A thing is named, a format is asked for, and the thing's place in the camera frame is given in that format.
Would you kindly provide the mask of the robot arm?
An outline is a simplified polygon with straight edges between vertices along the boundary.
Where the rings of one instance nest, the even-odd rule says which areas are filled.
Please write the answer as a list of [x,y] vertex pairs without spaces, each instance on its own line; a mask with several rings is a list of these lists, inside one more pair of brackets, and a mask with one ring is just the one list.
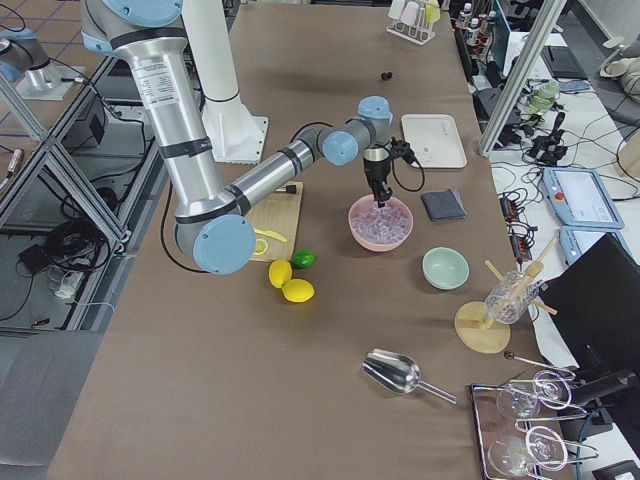
[[214,154],[225,140],[257,140],[260,128],[239,99],[227,22],[218,1],[85,1],[85,46],[126,62],[151,122],[179,204],[176,242],[204,271],[241,269],[255,249],[247,212],[318,159],[364,163],[378,203],[392,195],[393,162],[413,163],[408,143],[391,136],[388,101],[371,96],[338,127],[302,128],[292,142],[231,184]]

